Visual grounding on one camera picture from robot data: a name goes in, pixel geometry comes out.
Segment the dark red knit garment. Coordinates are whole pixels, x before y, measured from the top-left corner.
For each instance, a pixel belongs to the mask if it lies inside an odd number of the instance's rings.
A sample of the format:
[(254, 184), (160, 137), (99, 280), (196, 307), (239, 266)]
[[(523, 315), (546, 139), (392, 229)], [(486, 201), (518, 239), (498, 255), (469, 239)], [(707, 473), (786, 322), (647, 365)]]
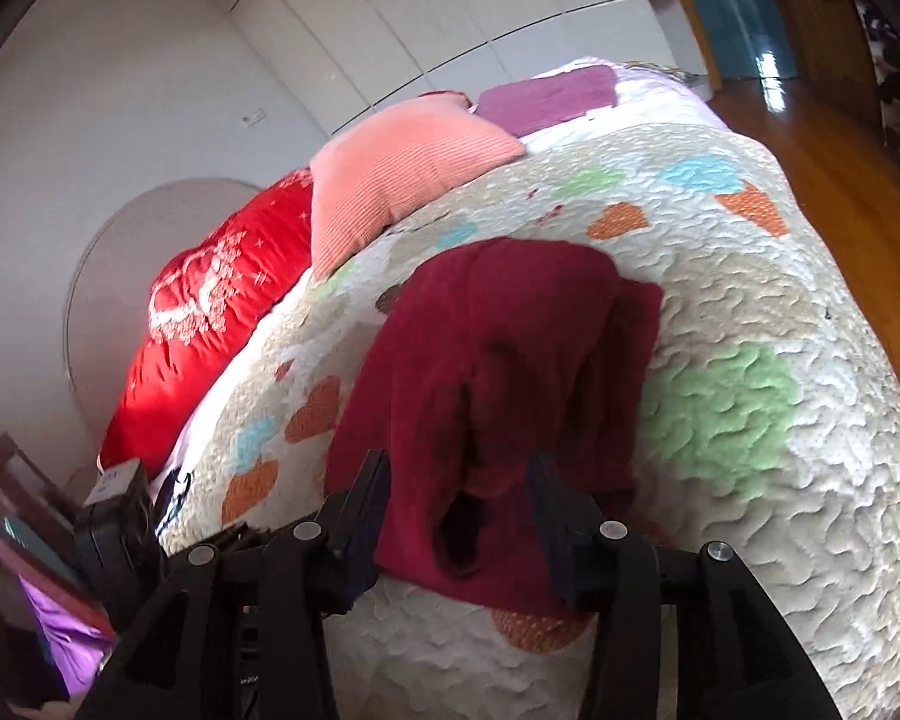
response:
[(339, 491), (368, 452), (388, 455), (380, 569), (471, 605), (566, 616), (526, 468), (543, 455), (605, 511), (631, 507), (662, 301), (658, 284), (564, 241), (486, 239), (419, 266), (365, 356), (326, 461), (326, 489)]

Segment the purple plastic bag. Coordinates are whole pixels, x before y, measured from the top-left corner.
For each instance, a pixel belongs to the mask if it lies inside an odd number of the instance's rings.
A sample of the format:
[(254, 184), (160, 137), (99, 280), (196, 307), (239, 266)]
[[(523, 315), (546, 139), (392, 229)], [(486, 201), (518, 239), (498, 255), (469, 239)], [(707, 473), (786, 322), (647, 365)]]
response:
[(92, 686), (105, 655), (112, 650), (115, 638), (80, 621), (25, 578), (19, 578), (19, 583), (66, 691), (71, 697), (84, 694)]

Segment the dark wooden chair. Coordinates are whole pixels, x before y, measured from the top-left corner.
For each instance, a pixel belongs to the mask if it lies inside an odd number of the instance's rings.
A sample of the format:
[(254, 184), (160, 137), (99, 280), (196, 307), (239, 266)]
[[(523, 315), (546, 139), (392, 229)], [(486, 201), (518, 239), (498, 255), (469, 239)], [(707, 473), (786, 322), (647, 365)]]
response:
[(107, 637), (115, 631), (79, 572), (77, 505), (41, 472), (9, 434), (0, 436), (0, 562)]

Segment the patchwork heart quilt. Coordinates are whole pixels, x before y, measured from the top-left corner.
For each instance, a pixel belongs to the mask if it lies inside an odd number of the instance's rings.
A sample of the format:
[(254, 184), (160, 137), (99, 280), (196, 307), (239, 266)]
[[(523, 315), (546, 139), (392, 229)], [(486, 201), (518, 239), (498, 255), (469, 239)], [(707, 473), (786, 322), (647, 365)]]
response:
[(383, 231), (272, 333), (160, 523), (180, 551), (284, 525), (325, 455), (398, 284), (445, 250), (564, 239), (660, 284), (637, 509), (681, 550), (745, 560), (847, 718), (900, 707), (900, 385), (769, 149), (642, 124), (498, 167)]

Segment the round white headboard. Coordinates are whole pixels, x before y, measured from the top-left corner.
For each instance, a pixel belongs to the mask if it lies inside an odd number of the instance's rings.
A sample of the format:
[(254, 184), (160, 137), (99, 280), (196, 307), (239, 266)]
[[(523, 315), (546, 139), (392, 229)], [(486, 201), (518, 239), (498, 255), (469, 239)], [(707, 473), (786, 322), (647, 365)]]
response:
[(155, 275), (256, 192), (244, 181), (209, 177), (159, 185), (118, 210), (80, 257), (64, 304), (63, 353), (92, 449), (102, 442), (148, 330)]

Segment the red floral duvet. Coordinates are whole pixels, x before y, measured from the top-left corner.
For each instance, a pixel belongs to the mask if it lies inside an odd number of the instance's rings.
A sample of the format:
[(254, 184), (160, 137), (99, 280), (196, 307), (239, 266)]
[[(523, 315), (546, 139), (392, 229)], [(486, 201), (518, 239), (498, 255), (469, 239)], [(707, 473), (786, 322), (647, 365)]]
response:
[(306, 167), (287, 174), (159, 271), (100, 468), (137, 460), (162, 472), (193, 411), (312, 265), (312, 192)]

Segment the pink ribbed pillow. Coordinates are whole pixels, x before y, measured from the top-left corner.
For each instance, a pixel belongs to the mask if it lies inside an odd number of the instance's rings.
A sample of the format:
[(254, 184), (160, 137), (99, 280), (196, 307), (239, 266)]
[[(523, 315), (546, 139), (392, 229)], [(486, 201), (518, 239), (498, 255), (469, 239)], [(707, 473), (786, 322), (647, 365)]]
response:
[(310, 161), (313, 276), (328, 278), (386, 227), (523, 154), (518, 138), (473, 114), (461, 93), (370, 115)]

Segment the purple cloth on bed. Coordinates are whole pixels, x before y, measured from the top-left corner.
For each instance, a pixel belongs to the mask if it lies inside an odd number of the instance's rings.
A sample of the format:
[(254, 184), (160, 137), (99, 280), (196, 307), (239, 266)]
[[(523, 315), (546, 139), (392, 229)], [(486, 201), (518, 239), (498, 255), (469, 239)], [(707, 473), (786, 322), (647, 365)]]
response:
[(607, 65), (589, 65), (486, 89), (475, 114), (523, 138), (578, 119), (589, 110), (616, 106), (616, 87), (616, 71)]

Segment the wooden door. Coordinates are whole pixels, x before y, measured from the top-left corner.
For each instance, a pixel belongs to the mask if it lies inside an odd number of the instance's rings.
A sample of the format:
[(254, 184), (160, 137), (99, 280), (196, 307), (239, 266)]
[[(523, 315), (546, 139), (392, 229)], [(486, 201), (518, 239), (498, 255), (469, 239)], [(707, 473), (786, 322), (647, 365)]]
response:
[(881, 125), (877, 80), (854, 0), (774, 0), (813, 93), (863, 125)]

